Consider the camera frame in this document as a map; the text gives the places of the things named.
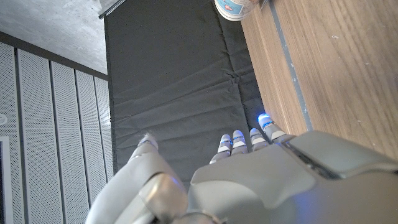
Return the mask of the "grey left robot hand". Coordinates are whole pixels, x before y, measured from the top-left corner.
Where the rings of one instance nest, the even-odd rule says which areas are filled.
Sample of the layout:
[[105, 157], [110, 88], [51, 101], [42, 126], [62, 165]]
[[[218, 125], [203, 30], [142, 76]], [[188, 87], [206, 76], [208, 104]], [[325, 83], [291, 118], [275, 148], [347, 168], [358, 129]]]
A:
[[396, 223], [397, 161], [321, 131], [287, 134], [268, 114], [225, 134], [185, 188], [147, 134], [87, 223]]

